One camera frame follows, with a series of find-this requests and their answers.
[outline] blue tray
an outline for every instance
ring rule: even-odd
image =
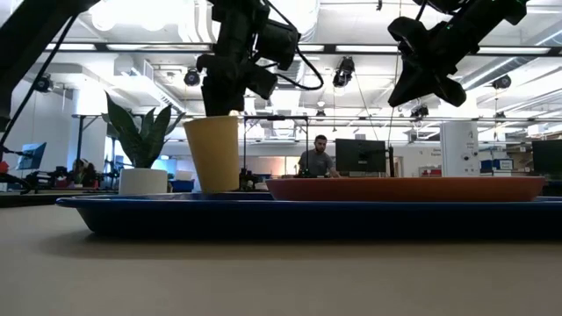
[[[284,202],[269,193],[60,198],[88,228],[194,239],[561,239],[562,198],[528,203]]]

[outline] ceiling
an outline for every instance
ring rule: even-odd
[[[12,3],[17,0],[0,0],[0,22],[8,18]],[[411,1],[385,0],[382,10],[377,11],[377,1],[366,0],[277,0],[272,1],[280,6],[282,10],[297,25],[300,20],[305,21],[306,17],[313,16],[316,2],[319,2],[318,17],[315,32],[310,40],[313,43],[338,43],[338,44],[385,44],[395,45],[392,37],[386,30],[387,26],[399,15],[414,18],[419,7]],[[153,12],[155,16],[163,15],[168,23],[158,31],[147,31],[140,25],[131,23],[116,24],[109,31],[98,30],[92,22],[92,14],[85,12],[80,16],[69,33],[66,41],[79,42],[182,42],[185,37],[180,36],[181,25],[185,21],[190,21],[189,12],[181,11],[178,13],[178,5],[194,4],[194,12],[191,17],[192,22],[196,23],[199,40],[206,36],[214,40],[213,23],[211,21],[211,10],[207,7],[205,18],[199,0],[140,0],[139,5],[129,8],[131,15],[147,14],[139,7],[142,4],[153,5],[157,8]],[[562,25],[562,3],[557,0],[534,0],[527,4],[528,16],[519,25],[510,25],[502,22],[480,43],[483,46],[532,46],[537,43],[537,36],[544,30],[553,25]],[[441,13],[427,8],[421,18],[421,22],[430,28],[437,22],[447,19]],[[206,26],[205,36],[201,33],[201,27]],[[307,54],[311,63],[321,72],[324,88],[316,91],[302,91],[298,97],[298,104],[292,104],[315,112],[319,106],[318,102],[324,102],[324,107],[329,108],[329,115],[336,116],[362,116],[376,114],[381,116],[390,115],[391,109],[387,105],[387,98],[392,92],[393,83],[401,73],[401,60],[393,55],[353,55],[356,63],[356,74],[344,93],[335,95],[331,84],[334,75],[334,68],[342,58],[340,55],[329,54]],[[119,84],[116,80],[114,71],[114,61],[118,54],[105,53],[59,53],[54,62],[79,63],[103,77],[109,84]],[[190,113],[202,113],[202,97],[199,87],[187,87],[183,83],[183,76],[187,68],[193,67],[197,56],[195,54],[131,54],[135,64],[140,65],[143,61],[148,61],[155,68],[155,81],[161,84],[163,90],[175,100],[180,102],[184,109]],[[498,61],[497,57],[468,56],[459,64],[458,72],[454,75],[457,80],[462,80],[489,64]],[[480,111],[479,115],[493,114],[496,109],[509,108],[517,104],[524,104],[533,97],[543,95],[550,91],[562,88],[559,78],[562,71],[557,71],[562,66],[562,58],[538,58],[526,65],[521,66],[509,73],[513,79],[512,88],[501,91],[496,102],[496,91],[486,85],[471,90],[470,96],[476,100],[476,108]],[[313,71],[306,69],[306,74],[302,81],[305,85],[316,85],[318,79],[313,75]],[[134,91],[127,91],[124,87],[118,87],[124,92],[130,92],[133,96],[132,104],[138,106],[158,105],[154,98],[139,95],[135,97]],[[276,90],[274,95],[283,96],[284,90]],[[433,103],[435,111],[441,109],[440,103],[436,98],[422,100],[423,102]],[[256,109],[258,111],[265,108],[267,102],[260,97],[256,97]],[[537,102],[529,109],[537,112],[553,111],[562,105],[562,98],[550,97],[548,101]]]

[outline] potted plant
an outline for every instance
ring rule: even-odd
[[[115,104],[107,96],[107,115],[104,120],[113,126],[121,147],[134,169],[121,170],[119,194],[155,194],[168,191],[168,172],[151,169],[160,156],[166,143],[166,135],[171,133],[185,113],[178,115],[170,124],[171,105],[163,108],[155,118],[155,108],[150,110],[142,120],[141,126],[134,122],[130,111]]]

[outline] yellow cup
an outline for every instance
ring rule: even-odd
[[[201,190],[220,193],[238,189],[238,118],[194,119],[185,122],[184,128]]]

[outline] table surface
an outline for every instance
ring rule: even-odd
[[[551,316],[560,293],[557,243],[116,241],[0,209],[0,315]]]

